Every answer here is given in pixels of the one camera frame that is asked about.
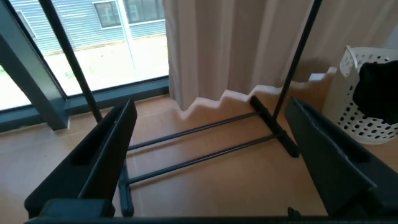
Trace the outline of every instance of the corrugated metal siding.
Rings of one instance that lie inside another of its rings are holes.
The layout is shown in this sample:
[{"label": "corrugated metal siding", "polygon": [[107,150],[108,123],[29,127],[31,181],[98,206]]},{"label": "corrugated metal siding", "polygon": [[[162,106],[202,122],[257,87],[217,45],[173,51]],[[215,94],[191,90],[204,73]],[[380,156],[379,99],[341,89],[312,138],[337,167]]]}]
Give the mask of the corrugated metal siding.
[{"label": "corrugated metal siding", "polygon": [[[74,47],[124,40],[121,27],[102,29],[93,0],[54,0],[54,6]],[[11,0],[15,10],[21,10],[36,35],[35,42],[42,52],[61,50],[38,0]],[[132,36],[142,37],[165,33],[165,22],[130,26]]]}]

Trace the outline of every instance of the curtain fold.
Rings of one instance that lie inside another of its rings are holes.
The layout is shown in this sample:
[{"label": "curtain fold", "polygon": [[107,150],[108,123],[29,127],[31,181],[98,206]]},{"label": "curtain fold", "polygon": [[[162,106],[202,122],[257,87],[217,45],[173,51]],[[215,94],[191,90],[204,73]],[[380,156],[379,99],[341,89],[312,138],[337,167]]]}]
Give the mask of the curtain fold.
[{"label": "curtain fold", "polygon": [[[164,1],[171,97],[186,110],[197,97],[219,100],[225,90],[248,94],[256,85],[281,86],[312,3]],[[338,64],[347,44],[380,45],[397,24],[396,9],[395,0],[324,0],[295,78]],[[382,22],[387,18],[395,22]]]}]

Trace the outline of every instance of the laundry basket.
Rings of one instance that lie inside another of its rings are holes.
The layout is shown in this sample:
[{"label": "laundry basket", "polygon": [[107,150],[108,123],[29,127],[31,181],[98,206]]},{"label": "laundry basket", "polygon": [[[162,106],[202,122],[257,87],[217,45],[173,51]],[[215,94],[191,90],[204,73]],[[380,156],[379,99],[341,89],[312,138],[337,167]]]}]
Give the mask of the laundry basket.
[{"label": "laundry basket", "polygon": [[398,124],[390,125],[382,119],[365,116],[353,101],[363,63],[391,60],[398,60],[398,51],[347,46],[329,89],[322,114],[359,143],[382,144],[398,135]]}]

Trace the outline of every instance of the basket handle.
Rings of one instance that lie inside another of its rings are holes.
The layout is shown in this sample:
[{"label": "basket handle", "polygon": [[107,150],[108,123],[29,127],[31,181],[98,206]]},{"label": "basket handle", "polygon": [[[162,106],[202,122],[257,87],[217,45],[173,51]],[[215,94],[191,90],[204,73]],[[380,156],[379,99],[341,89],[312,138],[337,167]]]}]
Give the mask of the basket handle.
[{"label": "basket handle", "polygon": [[348,53],[351,55],[351,58],[352,58],[353,61],[354,61],[354,68],[357,69],[357,68],[358,68],[358,61],[357,61],[357,59],[356,59],[356,57],[355,57],[355,54],[354,54],[353,49],[352,49],[349,45],[346,45],[346,50],[347,50]]}]

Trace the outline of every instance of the building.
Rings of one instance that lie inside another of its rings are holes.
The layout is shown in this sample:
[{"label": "building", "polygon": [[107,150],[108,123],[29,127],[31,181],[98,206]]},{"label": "building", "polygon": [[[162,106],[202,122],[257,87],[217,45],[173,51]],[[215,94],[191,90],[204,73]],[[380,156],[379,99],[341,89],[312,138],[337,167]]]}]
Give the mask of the building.
[{"label": "building", "polygon": [[[43,53],[61,50],[39,0],[10,0]],[[115,0],[53,0],[74,48],[124,40]],[[124,0],[133,38],[165,33],[162,0]]]}]

